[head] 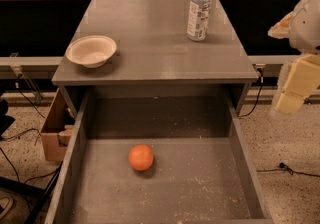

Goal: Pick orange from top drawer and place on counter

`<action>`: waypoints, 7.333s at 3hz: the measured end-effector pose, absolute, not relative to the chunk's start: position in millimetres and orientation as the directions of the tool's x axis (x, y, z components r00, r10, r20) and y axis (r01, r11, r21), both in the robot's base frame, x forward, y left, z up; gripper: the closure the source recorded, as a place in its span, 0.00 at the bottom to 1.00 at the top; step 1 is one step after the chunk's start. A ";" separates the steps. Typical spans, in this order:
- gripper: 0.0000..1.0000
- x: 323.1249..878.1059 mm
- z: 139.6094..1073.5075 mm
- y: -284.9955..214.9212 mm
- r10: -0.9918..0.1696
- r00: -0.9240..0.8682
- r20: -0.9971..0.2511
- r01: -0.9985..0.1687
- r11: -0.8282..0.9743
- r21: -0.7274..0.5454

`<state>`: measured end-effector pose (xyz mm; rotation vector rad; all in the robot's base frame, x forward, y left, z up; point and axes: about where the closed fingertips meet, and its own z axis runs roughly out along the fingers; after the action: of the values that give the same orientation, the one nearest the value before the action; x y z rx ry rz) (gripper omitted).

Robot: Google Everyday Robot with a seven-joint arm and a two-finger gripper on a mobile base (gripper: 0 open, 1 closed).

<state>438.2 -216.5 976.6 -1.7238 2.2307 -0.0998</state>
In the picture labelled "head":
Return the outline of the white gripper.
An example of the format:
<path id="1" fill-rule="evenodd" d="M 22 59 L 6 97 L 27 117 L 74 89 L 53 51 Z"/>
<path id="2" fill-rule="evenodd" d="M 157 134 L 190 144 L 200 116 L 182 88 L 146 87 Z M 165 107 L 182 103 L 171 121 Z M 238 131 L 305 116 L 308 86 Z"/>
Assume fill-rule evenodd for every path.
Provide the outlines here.
<path id="1" fill-rule="evenodd" d="M 285 64 L 278 80 L 278 95 L 274 101 L 277 115 L 293 115 L 306 98 L 320 86 L 320 0 L 300 0 L 268 31 L 275 39 L 289 38 L 292 48 L 304 54 Z"/>

